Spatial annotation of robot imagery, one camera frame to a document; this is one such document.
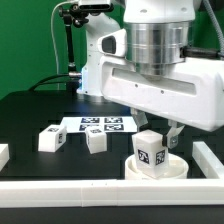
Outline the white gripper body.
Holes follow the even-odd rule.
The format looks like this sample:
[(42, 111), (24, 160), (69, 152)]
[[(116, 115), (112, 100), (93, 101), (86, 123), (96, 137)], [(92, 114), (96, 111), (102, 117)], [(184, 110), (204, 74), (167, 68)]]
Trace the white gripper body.
[(206, 131), (224, 126), (223, 61), (188, 58), (158, 77), (122, 58), (104, 56), (100, 67), (108, 100)]

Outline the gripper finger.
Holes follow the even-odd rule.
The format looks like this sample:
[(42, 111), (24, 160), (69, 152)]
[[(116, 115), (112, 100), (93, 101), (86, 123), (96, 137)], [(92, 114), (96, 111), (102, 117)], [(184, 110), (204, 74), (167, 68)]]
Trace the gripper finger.
[(132, 108), (131, 115), (132, 115), (138, 129), (143, 129), (143, 128), (147, 127), (148, 120), (147, 120), (146, 114), (143, 111)]
[(162, 137), (162, 145), (169, 149), (173, 149), (178, 145), (178, 136), (184, 129), (184, 125), (177, 121), (169, 120), (168, 126), (170, 130)]

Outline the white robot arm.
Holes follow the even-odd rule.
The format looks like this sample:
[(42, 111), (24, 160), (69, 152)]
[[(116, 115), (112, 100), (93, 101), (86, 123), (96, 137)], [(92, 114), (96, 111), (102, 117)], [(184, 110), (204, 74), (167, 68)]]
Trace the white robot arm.
[(99, 12), (117, 0), (80, 0), (90, 13), (89, 57), (82, 91), (128, 106), (139, 129), (147, 114), (166, 118), (171, 133), (189, 125), (224, 126), (224, 42), (218, 50), (192, 47), (195, 11), (208, 0), (124, 0), (124, 26)]

